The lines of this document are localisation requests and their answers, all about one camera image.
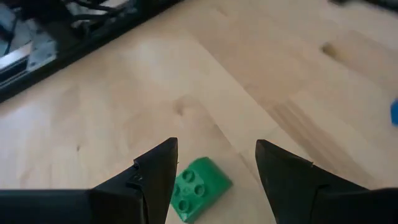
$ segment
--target wooden floor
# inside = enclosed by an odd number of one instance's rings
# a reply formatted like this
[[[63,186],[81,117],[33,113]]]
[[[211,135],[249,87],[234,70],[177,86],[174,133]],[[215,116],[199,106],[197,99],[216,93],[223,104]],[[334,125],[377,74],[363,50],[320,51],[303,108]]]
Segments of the wooden floor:
[[[0,105],[0,187],[93,187],[170,136],[179,170],[208,156],[234,182],[197,223],[275,223],[257,139],[397,187],[397,24],[361,3],[186,0]]]

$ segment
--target plywood surface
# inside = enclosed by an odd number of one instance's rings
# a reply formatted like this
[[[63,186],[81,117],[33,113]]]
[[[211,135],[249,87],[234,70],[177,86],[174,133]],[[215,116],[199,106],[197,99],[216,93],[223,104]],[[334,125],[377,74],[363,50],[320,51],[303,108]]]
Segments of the plywood surface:
[[[257,139],[396,187],[395,22],[316,0],[182,2],[0,105],[0,187],[93,187],[170,136],[178,170],[208,156],[234,182],[198,223],[275,223]]]

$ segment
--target green lego brick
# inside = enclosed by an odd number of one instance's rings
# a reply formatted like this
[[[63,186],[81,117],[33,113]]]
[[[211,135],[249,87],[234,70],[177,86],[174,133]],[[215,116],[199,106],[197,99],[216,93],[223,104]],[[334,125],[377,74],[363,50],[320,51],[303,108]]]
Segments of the green lego brick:
[[[193,223],[231,186],[213,161],[199,158],[175,179],[171,204],[183,222]]]

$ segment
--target blue object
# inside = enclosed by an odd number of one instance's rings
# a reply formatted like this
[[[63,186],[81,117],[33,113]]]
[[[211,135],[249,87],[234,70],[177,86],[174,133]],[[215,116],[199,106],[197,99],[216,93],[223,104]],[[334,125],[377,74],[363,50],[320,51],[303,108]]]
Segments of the blue object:
[[[391,105],[391,121],[393,125],[398,126],[398,99]]]

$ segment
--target lego stud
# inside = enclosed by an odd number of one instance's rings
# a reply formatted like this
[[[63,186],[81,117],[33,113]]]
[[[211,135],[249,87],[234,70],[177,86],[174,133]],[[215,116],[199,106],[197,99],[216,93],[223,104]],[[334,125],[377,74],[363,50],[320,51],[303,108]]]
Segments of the lego stud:
[[[178,184],[174,185],[174,195],[178,196],[180,194],[180,187],[178,186]]]
[[[199,184],[195,186],[195,189],[193,189],[195,195],[197,195],[198,197],[203,197],[205,195],[206,189],[205,189],[205,185],[203,184]]]
[[[185,170],[182,172],[182,179],[184,179],[186,182],[192,182],[195,180],[195,173],[192,170]]]
[[[179,209],[181,212],[187,213],[187,212],[189,211],[189,202],[186,201],[186,200],[181,200],[181,201],[178,203],[178,209]]]

